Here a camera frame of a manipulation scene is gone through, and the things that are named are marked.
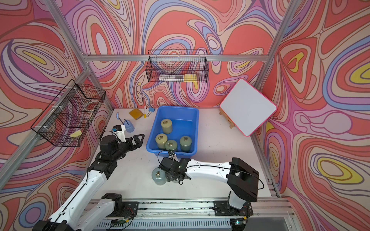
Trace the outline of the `clear tube in basket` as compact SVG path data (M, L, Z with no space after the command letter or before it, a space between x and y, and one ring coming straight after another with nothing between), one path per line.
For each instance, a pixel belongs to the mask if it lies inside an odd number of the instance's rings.
M184 75L162 74L162 75L159 76L159 81L184 82L185 81L185 76Z

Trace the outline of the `blue binder clip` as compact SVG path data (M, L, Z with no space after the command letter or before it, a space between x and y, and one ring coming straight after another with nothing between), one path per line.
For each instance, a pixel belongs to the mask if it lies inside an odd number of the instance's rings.
M155 108L150 107L147 113L147 116L150 116L151 113L155 112Z

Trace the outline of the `white board pink frame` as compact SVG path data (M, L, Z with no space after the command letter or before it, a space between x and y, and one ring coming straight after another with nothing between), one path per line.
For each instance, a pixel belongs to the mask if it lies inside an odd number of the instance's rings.
M277 106L247 81L239 80L220 109L248 137L276 112Z

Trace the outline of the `yellow sticky notes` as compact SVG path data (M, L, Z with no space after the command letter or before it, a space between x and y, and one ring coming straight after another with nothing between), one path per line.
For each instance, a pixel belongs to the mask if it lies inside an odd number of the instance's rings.
M196 74L184 74L184 82L197 82Z

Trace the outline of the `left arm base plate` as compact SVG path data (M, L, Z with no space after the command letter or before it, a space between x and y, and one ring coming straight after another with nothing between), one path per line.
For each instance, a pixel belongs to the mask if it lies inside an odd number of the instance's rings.
M108 215L108 217L136 217L138 212L138 205L138 202L132 201L115 202L114 210L111 214Z

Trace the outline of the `yellow-green tea canister back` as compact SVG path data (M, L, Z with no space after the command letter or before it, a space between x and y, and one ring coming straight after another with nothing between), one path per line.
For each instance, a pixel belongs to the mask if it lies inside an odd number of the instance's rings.
M161 127L165 134L170 134L173 131L172 121L170 119L163 119L161 121Z

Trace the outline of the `green circuit board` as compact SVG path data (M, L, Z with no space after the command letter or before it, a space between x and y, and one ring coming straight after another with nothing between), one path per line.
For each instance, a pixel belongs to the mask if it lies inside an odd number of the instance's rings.
M128 222L130 222L130 219L112 220L110 223L110 227L123 227Z

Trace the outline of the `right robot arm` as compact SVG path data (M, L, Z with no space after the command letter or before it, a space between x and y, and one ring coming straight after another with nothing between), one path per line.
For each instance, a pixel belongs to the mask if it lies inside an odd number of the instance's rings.
M184 180L198 178L226 183L231 189L228 205L237 210L241 210L246 202L254 203L258 199L260 174L237 157L223 163L201 162L190 158L178 161L165 157L159 163L158 172L167 182L179 184Z

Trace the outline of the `yellow-green tea canister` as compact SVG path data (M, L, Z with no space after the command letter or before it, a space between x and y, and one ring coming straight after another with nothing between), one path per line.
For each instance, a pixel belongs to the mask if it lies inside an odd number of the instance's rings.
M163 119L161 121L161 127L165 134L170 134L173 131L172 121L170 119Z
M168 137L165 133L160 133L155 137L157 147L161 150L165 149L165 144L168 140Z

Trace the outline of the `green tea canister front-right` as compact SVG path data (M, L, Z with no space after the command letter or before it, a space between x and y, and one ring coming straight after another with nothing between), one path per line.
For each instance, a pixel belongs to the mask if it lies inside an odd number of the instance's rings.
M183 136L180 139L180 149L182 152L190 152L192 147L192 139L189 136Z

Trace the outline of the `blue plastic basket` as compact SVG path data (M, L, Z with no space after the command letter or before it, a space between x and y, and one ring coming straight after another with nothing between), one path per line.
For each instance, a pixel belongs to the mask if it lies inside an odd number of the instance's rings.
M167 138L177 142L177 157L192 158L198 151L199 110L181 106L161 106L157 109L146 149L160 157L165 156L165 153L158 147L156 136L163 133L161 122L164 119L172 122L172 132L167 134ZM180 139L184 136L189 136L192 141L188 152L183 152L180 148Z

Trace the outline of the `blue bottle with brush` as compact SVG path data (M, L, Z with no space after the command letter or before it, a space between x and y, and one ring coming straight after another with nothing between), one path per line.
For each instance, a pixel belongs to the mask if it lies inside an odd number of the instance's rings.
M119 120L123 124L123 126L125 127L125 129L128 133L134 132L134 130L135 130L134 125L130 120L121 119L120 116L119 116L119 113L116 114L116 118L117 118L117 120Z

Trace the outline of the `aluminium rail base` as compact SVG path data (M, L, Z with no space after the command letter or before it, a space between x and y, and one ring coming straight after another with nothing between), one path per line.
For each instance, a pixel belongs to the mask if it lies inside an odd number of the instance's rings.
M103 219L96 231L300 231L298 218L287 199L262 197L251 203L253 215L216 216L214 201L203 199L133 199L138 202L137 216L123 227L110 227L112 220Z

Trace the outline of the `yellow sponge in basket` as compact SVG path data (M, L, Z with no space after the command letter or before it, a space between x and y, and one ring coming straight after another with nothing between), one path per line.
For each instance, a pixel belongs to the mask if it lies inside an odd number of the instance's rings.
M81 131L81 130L78 130L78 131L76 131L76 132L74 132L74 133L70 134L69 136L70 136L70 138L72 138L72 139L77 139L77 138L79 138L81 135L82 135L82 131Z

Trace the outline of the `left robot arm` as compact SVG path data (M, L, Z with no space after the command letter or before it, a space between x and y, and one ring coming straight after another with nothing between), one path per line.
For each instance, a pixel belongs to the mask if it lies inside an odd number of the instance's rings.
M105 194L99 203L86 214L83 214L92 197L105 184L128 152L135 151L143 145L144 134L134 135L122 141L117 135L102 137L99 153L89 166L85 177L72 195L47 220L39 220L34 231L92 231L103 219L110 215L122 215L134 212L126 207L122 196L117 193Z

